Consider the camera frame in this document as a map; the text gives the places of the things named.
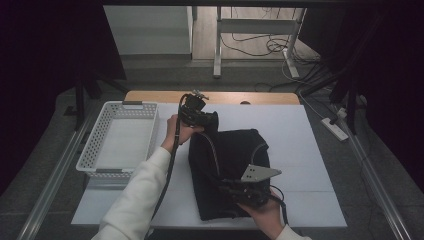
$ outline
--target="white power strip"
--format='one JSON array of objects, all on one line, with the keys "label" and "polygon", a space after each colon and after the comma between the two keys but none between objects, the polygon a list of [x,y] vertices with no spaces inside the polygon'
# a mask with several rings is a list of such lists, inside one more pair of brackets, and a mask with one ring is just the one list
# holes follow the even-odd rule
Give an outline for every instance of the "white power strip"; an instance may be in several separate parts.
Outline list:
[{"label": "white power strip", "polygon": [[330,130],[330,132],[332,132],[334,134],[334,136],[337,137],[337,139],[339,139],[340,141],[344,141],[346,139],[348,139],[349,137],[346,135],[346,133],[343,132],[343,130],[341,130],[339,128],[339,126],[337,126],[336,124],[330,124],[330,119],[329,118],[324,118],[323,120],[321,120],[321,123],[324,124],[324,126]]}]

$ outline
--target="white wall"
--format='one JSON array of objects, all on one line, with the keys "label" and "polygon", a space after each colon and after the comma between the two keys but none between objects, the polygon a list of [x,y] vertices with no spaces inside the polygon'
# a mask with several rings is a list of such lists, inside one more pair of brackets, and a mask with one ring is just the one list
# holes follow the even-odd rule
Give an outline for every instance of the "white wall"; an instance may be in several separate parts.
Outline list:
[{"label": "white wall", "polygon": [[191,7],[104,6],[120,55],[190,54]]}]

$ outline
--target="white basket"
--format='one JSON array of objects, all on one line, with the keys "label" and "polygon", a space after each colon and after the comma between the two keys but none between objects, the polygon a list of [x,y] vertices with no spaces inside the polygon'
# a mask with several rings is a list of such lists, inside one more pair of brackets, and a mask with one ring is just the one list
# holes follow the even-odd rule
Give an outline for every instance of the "white basket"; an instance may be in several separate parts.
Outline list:
[{"label": "white basket", "polygon": [[159,127],[157,103],[106,102],[78,160],[90,177],[129,178],[147,160]]}]

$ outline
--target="white long sleeve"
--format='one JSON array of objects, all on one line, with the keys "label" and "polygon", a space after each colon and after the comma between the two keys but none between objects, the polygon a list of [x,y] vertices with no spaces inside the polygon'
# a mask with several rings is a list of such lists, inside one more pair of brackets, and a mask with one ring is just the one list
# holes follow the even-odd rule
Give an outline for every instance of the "white long sleeve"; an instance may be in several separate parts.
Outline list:
[{"label": "white long sleeve", "polygon": [[144,239],[166,182],[170,153],[158,148],[136,168],[127,187],[113,203],[92,239]]},{"label": "white long sleeve", "polygon": [[283,231],[275,240],[311,240],[309,237],[301,237],[295,233],[289,225],[284,226]]}]

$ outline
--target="white tabletop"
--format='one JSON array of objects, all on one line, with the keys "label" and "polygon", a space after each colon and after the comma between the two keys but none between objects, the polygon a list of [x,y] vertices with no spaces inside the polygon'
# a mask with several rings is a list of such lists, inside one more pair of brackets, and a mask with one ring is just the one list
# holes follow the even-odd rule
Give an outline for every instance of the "white tabletop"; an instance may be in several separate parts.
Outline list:
[{"label": "white tabletop", "polygon": [[[157,146],[165,136],[166,120],[176,111],[177,104],[159,104]],[[291,227],[347,226],[303,106],[208,104],[204,111],[218,112],[219,131],[258,129],[269,145],[271,167],[282,170],[271,183],[284,192]],[[250,218],[200,220],[188,164],[188,146],[185,143],[178,149],[168,192],[151,226],[257,229]],[[99,224],[122,191],[96,186],[90,180],[72,224]]]}]

